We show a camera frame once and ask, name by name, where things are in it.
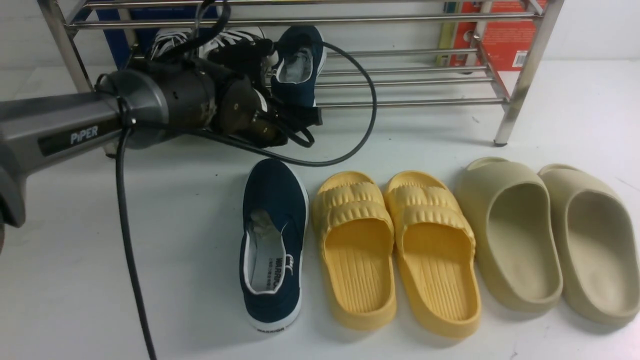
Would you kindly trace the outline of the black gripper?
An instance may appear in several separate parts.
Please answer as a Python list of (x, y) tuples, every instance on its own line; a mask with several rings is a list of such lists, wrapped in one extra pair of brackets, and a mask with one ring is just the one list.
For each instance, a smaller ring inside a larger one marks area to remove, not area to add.
[(277, 56), (270, 39), (214, 39), (208, 61), (229, 71), (212, 128), (259, 149), (280, 147), (293, 141), (310, 148), (313, 126), (323, 124), (322, 110), (312, 105), (288, 104), (266, 86), (266, 71)]

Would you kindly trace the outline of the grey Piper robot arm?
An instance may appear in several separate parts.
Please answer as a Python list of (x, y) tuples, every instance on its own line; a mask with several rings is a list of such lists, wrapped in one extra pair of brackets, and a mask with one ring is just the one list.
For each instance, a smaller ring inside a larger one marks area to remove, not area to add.
[(202, 130), (259, 149), (293, 141), (310, 148), (315, 105), (285, 104), (265, 88), (262, 40), (242, 44), (231, 63), (169, 52), (101, 75), (94, 91), (3, 101), (0, 123), (1, 227), (26, 221), (28, 176), (113, 141), (144, 150)]

